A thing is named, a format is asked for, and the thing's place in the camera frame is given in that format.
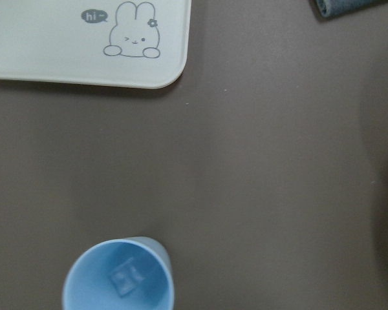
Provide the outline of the clear ice cube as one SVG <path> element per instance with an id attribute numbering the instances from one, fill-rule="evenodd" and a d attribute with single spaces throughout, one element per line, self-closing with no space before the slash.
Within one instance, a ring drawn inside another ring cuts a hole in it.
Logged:
<path id="1" fill-rule="evenodd" d="M 134 291 L 145 280 L 145 276 L 139 270 L 136 259 L 129 258 L 109 273 L 109 279 L 118 295 L 123 297 Z"/>

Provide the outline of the cream rabbit tray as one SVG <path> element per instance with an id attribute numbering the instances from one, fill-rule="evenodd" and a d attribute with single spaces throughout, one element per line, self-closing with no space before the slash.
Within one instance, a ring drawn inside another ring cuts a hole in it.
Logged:
<path id="1" fill-rule="evenodd" d="M 0 1 L 0 79 L 166 87 L 190 15 L 190 1 Z"/>

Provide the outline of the light blue plastic cup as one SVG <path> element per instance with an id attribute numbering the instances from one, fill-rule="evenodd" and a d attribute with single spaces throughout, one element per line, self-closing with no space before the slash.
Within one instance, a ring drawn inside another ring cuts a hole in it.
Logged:
<path id="1" fill-rule="evenodd" d="M 67 273 L 63 309 L 173 309 L 171 260 L 158 241 L 107 240 L 87 249 Z"/>

